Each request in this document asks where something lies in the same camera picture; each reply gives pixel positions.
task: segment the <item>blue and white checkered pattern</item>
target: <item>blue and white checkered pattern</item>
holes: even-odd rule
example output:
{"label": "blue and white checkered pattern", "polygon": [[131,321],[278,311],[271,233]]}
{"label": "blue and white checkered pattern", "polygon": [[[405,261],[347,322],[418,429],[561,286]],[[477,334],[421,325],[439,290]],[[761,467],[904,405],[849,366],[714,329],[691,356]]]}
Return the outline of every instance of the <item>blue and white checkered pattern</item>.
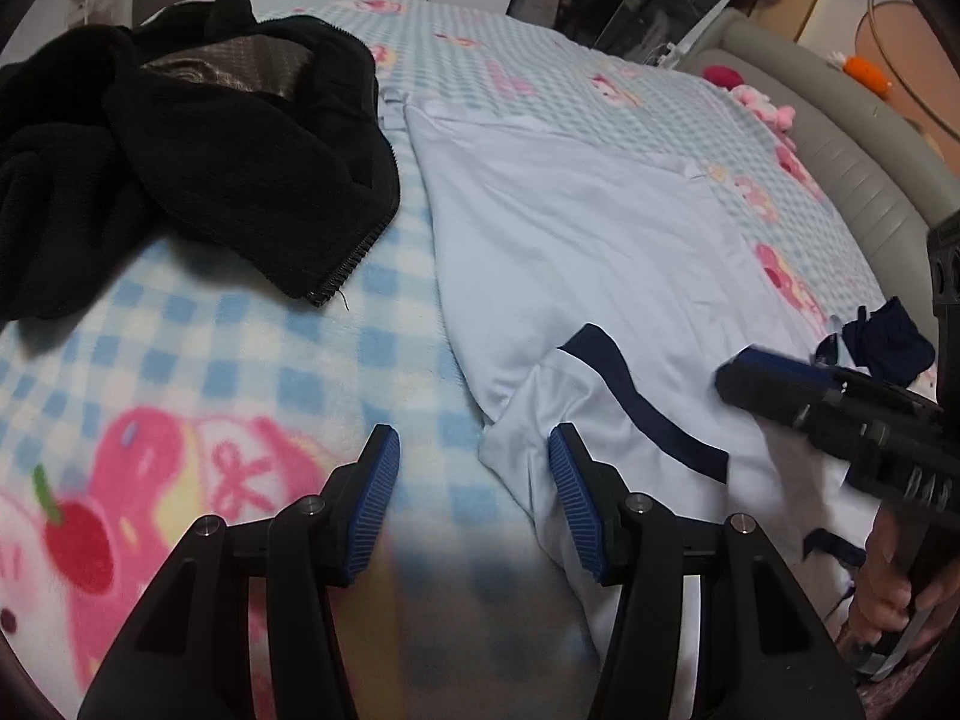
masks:
{"label": "blue and white checkered pattern", "polygon": [[[761,124],[696,79],[631,73],[548,30],[449,6],[405,2],[402,13],[384,15],[348,0],[253,5],[261,19],[304,11],[388,47],[394,64],[381,68],[381,84],[533,114],[599,145],[748,170],[782,219],[771,231],[718,187],[748,239],[773,237],[828,314],[882,302],[832,206],[812,203],[764,157],[770,148],[760,143],[771,136]],[[597,74],[640,107],[608,105],[592,86]],[[374,424],[390,423],[403,446],[386,528],[409,716],[584,717],[597,663],[579,605],[525,515],[477,460],[482,421],[443,330],[424,185],[406,133],[388,136],[400,211],[342,298],[323,308],[284,298],[227,251],[162,237],[82,316],[5,328],[0,488],[32,495],[30,471],[42,461],[57,490],[83,490],[104,427],[133,405],[265,415],[345,457]]]}

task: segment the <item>green stem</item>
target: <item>green stem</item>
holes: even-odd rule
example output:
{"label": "green stem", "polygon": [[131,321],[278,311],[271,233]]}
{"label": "green stem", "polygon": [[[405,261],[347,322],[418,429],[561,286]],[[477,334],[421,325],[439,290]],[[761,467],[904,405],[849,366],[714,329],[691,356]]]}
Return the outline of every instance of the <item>green stem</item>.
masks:
{"label": "green stem", "polygon": [[37,502],[40,503],[40,509],[43,509],[43,513],[47,515],[47,519],[59,528],[59,526],[64,523],[64,514],[56,504],[56,498],[54,498],[53,490],[50,490],[50,483],[47,481],[47,472],[43,470],[43,466],[39,464],[35,466],[31,478],[34,480],[34,493],[37,495]]}

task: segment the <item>silver bolt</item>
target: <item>silver bolt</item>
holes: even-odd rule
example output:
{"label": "silver bolt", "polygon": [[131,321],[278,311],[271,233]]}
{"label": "silver bolt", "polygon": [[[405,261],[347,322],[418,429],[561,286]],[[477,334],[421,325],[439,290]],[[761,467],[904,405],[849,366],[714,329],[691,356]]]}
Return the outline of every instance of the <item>silver bolt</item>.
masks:
{"label": "silver bolt", "polygon": [[320,498],[320,495],[304,495],[303,498],[296,501],[296,507],[309,517],[313,517],[314,514],[323,512],[326,504],[323,498]]}
{"label": "silver bolt", "polygon": [[197,524],[193,526],[193,532],[198,536],[213,536],[213,533],[216,533],[219,529],[220,518],[215,517],[213,514],[205,514],[198,519]]}
{"label": "silver bolt", "polygon": [[730,525],[734,531],[743,533],[744,536],[757,529],[757,521],[750,514],[733,514],[733,517],[730,518]]}
{"label": "silver bolt", "polygon": [[624,500],[624,504],[635,514],[646,514],[654,508],[654,499],[643,493],[630,493]]}

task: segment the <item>gray leather headboard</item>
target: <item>gray leather headboard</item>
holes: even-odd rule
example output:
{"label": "gray leather headboard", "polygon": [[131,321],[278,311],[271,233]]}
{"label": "gray leather headboard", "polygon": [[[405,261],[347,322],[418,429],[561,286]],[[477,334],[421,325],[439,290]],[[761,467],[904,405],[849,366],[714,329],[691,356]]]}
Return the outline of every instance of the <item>gray leather headboard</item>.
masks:
{"label": "gray leather headboard", "polygon": [[797,109],[790,137],[860,245],[883,293],[899,295],[936,344],[926,233],[960,209],[960,182],[892,108],[824,60],[727,10],[683,57],[697,74],[727,65]]}

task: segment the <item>red plush toy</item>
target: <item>red plush toy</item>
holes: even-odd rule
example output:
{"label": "red plush toy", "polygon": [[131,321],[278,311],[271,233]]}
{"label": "red plush toy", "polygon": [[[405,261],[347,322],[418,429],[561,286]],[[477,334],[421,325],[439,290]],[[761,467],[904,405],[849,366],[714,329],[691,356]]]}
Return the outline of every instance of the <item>red plush toy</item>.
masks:
{"label": "red plush toy", "polygon": [[728,92],[744,84],[743,76],[726,65],[710,65],[704,68],[702,76],[714,86],[719,86]]}

